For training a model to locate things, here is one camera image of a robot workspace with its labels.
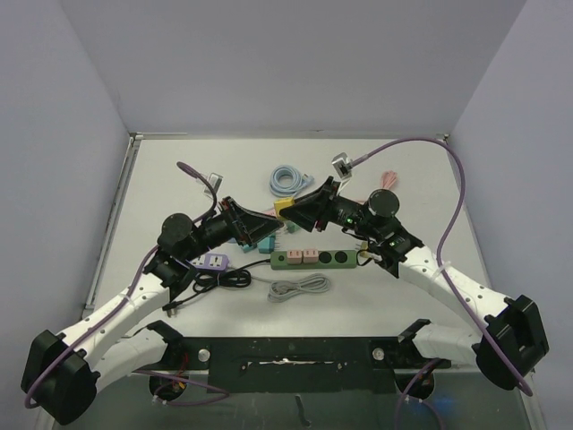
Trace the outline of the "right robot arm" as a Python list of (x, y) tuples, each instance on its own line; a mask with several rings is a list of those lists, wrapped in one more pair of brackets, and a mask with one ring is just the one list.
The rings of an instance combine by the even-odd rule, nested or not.
[(480, 338), (472, 343), (468, 332), (456, 336), (451, 329), (428, 323), (400, 341), (401, 360), (409, 366), (419, 366), (428, 358), (475, 364), (496, 386), (508, 391), (518, 388), (531, 396), (526, 376), (549, 351), (537, 303), (524, 295), (505, 296), (444, 262), (402, 226), (397, 218), (399, 200), (390, 190), (377, 189), (359, 203), (341, 196), (339, 187), (338, 181), (328, 178), (279, 214), (309, 232), (335, 224), (367, 242), (383, 270), (441, 302)]

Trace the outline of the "yellow charger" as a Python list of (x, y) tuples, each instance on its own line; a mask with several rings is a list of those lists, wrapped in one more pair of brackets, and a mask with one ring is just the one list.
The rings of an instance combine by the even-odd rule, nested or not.
[(371, 257), (371, 253), (369, 251), (369, 245), (367, 242), (363, 241), (358, 244), (356, 247), (357, 256), (362, 259), (368, 259)]
[(293, 196), (283, 197), (274, 201), (274, 212), (277, 219), (285, 219), (280, 212), (288, 207), (295, 204), (295, 198)]

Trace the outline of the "pink charger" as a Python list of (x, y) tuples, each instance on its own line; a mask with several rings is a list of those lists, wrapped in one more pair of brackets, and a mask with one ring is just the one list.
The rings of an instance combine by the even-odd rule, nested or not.
[(317, 249), (304, 249), (303, 250), (303, 263), (315, 264), (319, 261), (320, 253)]
[(286, 262), (290, 265), (297, 265), (303, 262), (303, 252), (301, 250), (288, 250), (286, 252)]

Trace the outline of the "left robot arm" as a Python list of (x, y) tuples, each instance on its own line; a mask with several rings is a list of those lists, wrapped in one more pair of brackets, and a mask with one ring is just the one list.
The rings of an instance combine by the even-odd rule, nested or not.
[(194, 221), (183, 213), (163, 222), (158, 243), (143, 258), (131, 285), (87, 318), (31, 343), (21, 380), (28, 409), (43, 408), (65, 426), (81, 416), (109, 384), (148, 364), (170, 368), (183, 351), (174, 331), (123, 336), (173, 302), (192, 283), (198, 259), (234, 239), (253, 245), (282, 228), (279, 219), (224, 198), (220, 211)]

